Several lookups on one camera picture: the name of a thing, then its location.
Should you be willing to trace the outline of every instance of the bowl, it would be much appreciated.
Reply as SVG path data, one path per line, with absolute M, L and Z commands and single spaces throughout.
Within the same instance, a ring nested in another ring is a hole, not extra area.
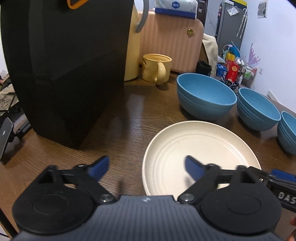
M 237 102 L 235 93 L 211 77 L 185 73 L 177 77 L 181 106 L 194 117 L 212 121 L 225 115 Z
M 242 121 L 256 131 L 267 131 L 281 119 L 281 114 L 266 97 L 248 88 L 240 88 L 237 111 Z
M 296 154 L 296 118 L 283 111 L 277 128 L 278 139 L 285 151 Z

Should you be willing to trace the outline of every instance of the brown tabletop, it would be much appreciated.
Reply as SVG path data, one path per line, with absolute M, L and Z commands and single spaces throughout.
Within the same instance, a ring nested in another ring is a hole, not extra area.
M 70 169 L 90 164 L 98 157 L 110 157 L 109 172 L 101 184 L 111 193 L 145 195 L 141 168 L 151 139 L 163 128 L 180 121 L 196 120 L 179 104 L 176 75 L 157 87 L 141 79 L 126 82 L 124 90 L 112 97 L 80 150 L 73 150 L 38 136 L 30 130 L 24 138 L 9 143 L 0 165 L 0 207 L 15 226 L 11 208 L 16 198 L 48 165 Z M 281 112 L 292 111 L 275 103 Z M 241 137 L 257 156 L 263 170 L 280 169 L 296 173 L 296 156 L 278 145 L 276 126 L 265 132 L 249 129 L 239 119 L 237 108 L 214 121 Z

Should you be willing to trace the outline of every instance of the plate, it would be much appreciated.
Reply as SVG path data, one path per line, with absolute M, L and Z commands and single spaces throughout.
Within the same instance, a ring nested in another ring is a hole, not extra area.
M 146 194 L 177 199 L 189 188 L 194 180 L 185 170 L 187 155 L 222 169 L 235 169 L 237 165 L 261 169 L 251 148 L 233 132 L 204 121 L 179 122 L 161 130 L 146 149 L 142 166 Z

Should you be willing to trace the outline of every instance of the red box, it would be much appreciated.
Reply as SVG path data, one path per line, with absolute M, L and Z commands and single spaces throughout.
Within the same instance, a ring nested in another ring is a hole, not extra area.
M 227 74 L 225 79 L 231 82 L 235 82 L 237 79 L 237 74 L 239 72 L 239 65 L 233 62 L 232 60 L 228 60 L 226 64 Z

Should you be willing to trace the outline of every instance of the gray pitcher handle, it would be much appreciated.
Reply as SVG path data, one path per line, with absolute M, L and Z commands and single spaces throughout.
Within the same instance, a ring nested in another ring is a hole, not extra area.
M 149 0 L 143 0 L 143 14 L 142 19 L 139 23 L 137 23 L 136 26 L 136 33 L 139 33 L 142 28 L 144 27 L 144 24 L 146 23 L 147 17 L 149 12 Z

